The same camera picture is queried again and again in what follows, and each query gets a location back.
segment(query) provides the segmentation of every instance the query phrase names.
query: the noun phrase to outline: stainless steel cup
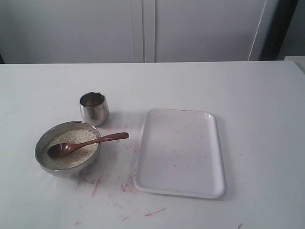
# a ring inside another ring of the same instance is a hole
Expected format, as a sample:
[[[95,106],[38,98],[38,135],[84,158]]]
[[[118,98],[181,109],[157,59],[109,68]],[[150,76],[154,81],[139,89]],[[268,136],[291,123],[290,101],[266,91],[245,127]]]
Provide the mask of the stainless steel cup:
[[[102,125],[109,117],[106,97],[100,92],[89,92],[80,99],[81,116],[93,126]]]

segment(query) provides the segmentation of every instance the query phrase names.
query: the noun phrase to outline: uncooked rice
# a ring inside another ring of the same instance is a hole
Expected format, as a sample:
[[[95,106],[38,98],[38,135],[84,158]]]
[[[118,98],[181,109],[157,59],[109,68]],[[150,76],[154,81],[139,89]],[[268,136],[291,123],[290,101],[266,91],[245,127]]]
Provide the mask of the uncooked rice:
[[[85,129],[77,129],[68,131],[57,138],[53,139],[47,147],[44,148],[42,153],[43,164],[50,169],[67,169],[75,167],[86,161],[96,151],[98,143],[84,146],[74,152],[59,158],[51,158],[47,154],[48,149],[60,143],[82,143],[96,139],[93,132]]]

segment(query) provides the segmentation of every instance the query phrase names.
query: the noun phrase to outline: metal bowl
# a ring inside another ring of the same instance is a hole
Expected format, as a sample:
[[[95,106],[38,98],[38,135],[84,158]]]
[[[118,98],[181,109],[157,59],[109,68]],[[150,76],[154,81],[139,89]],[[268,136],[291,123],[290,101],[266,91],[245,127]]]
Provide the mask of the metal bowl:
[[[80,121],[72,121],[72,122],[67,122],[67,123],[62,123],[59,124],[52,129],[48,130],[38,141],[36,148],[35,148],[35,157],[37,162],[40,164],[40,166],[47,171],[48,173],[53,174],[54,176],[69,176],[73,174],[78,174],[80,171],[82,171],[84,168],[86,168],[88,165],[90,165],[100,154],[101,150],[101,144],[99,143],[96,151],[92,154],[90,158],[88,158],[86,161],[83,163],[72,167],[68,169],[50,169],[47,168],[42,161],[42,153],[44,148],[56,137],[71,131],[71,130],[76,130],[76,129],[86,129],[91,131],[92,133],[95,134],[96,138],[101,137],[100,132],[98,129],[96,129],[94,126],[92,126],[89,123],[85,122],[80,122]]]

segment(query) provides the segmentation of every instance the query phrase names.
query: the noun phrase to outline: table surface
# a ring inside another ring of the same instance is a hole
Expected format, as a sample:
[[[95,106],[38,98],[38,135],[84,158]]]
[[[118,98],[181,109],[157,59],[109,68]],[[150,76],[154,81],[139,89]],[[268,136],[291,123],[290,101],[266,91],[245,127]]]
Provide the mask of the table surface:
[[[0,76],[0,228],[304,228],[305,75],[293,62],[2,65]],[[36,162],[35,145],[56,124],[81,120],[89,91],[105,93],[111,111],[101,135],[131,137],[103,144],[81,177],[54,177]],[[135,189],[152,108],[215,115],[222,197]]]

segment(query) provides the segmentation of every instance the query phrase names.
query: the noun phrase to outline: white tray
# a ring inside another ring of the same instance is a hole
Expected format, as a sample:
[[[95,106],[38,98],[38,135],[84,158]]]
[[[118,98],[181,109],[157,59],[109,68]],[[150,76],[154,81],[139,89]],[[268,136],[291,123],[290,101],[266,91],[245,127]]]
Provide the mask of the white tray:
[[[134,185],[141,191],[197,198],[224,193],[216,120],[202,111],[151,110],[142,129]]]

